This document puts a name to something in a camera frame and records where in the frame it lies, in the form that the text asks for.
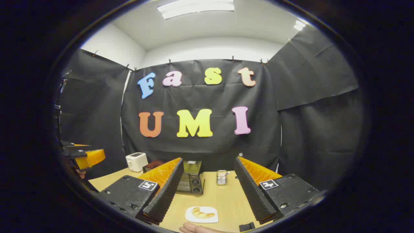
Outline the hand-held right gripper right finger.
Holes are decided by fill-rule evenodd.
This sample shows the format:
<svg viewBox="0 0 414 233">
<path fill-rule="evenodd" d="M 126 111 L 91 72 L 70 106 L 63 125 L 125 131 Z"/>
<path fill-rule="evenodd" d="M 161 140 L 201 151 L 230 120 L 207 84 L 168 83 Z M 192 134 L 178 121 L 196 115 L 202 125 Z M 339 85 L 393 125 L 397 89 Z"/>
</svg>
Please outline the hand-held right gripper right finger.
<svg viewBox="0 0 414 233">
<path fill-rule="evenodd" d="M 298 211 L 320 193 L 296 174 L 282 176 L 241 156 L 234 161 L 234 171 L 260 224 Z"/>
</svg>

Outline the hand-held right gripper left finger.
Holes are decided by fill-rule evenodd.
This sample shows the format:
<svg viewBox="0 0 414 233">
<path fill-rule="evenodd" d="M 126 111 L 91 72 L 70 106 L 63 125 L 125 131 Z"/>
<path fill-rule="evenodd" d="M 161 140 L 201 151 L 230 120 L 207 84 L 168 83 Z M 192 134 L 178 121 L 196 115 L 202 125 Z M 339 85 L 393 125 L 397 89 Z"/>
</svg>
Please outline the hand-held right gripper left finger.
<svg viewBox="0 0 414 233">
<path fill-rule="evenodd" d="M 159 225 L 180 183 L 183 164 L 176 158 L 138 178 L 125 175 L 99 192 L 99 199 L 124 215 Z"/>
</svg>

